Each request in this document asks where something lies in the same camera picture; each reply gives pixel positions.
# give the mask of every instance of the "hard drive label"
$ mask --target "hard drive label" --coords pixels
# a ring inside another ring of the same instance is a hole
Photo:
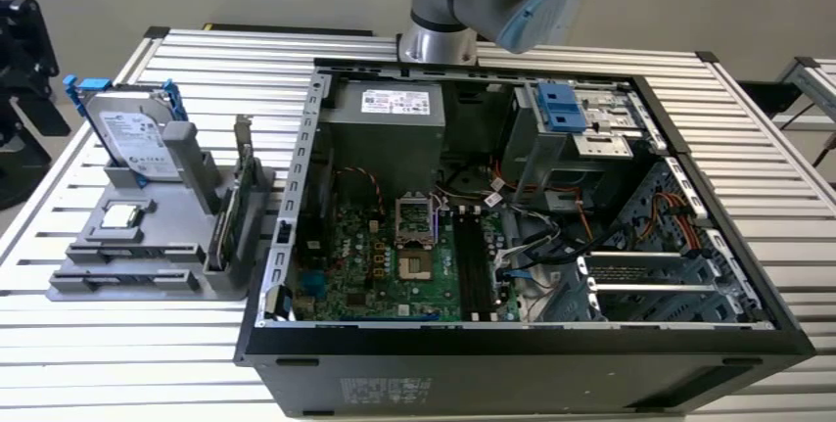
[[[178,178],[178,168],[155,120],[131,112],[102,112],[99,116],[128,167],[150,178]]]

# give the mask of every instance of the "white label sticker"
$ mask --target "white label sticker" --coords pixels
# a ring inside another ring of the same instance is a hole
[[[136,112],[103,112],[110,139],[131,169],[148,178],[179,178],[155,120]]]
[[[499,192],[504,186],[506,186],[506,181],[502,180],[502,177],[496,177],[494,181],[491,182],[491,189]]]
[[[484,204],[490,207],[494,207],[499,202],[502,202],[502,195],[499,195],[498,192],[494,192],[487,196],[487,199],[484,199]]]
[[[415,91],[364,91],[360,111],[372,114],[428,116],[430,93]]]

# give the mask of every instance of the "gray parts holder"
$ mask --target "gray parts holder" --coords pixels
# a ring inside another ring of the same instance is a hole
[[[238,300],[247,294],[275,172],[246,156],[218,167],[188,121],[162,133],[183,182],[140,186],[128,167],[111,184],[52,274],[54,301]]]

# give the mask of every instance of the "metal rail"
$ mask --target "metal rail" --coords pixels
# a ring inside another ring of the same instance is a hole
[[[124,81],[180,84],[202,146],[236,157],[238,114],[279,170],[278,206],[312,59],[392,61],[391,38],[172,30],[144,41]],[[687,416],[688,422],[836,418],[836,205],[719,65],[692,53],[480,47],[491,67],[647,76],[720,200],[822,355]],[[231,363],[244,302],[52,303],[47,280],[107,178],[82,128],[0,239],[0,419],[279,420],[256,372]],[[272,233],[268,218],[263,232]]]

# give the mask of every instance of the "sticker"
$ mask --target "sticker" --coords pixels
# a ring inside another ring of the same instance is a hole
[[[432,378],[340,378],[348,404],[424,404]]]
[[[430,93],[415,91],[364,91],[360,111],[370,114],[428,116]]]
[[[180,178],[155,120],[136,112],[103,112],[110,139],[128,167],[148,178]]]
[[[490,207],[494,207],[496,204],[499,204],[499,202],[502,202],[502,195],[499,195],[498,192],[494,192],[491,195],[487,196],[487,199],[484,199],[484,204]]]
[[[502,177],[496,177],[494,181],[491,182],[491,189],[499,192],[504,186],[506,186],[506,181],[502,180]]]

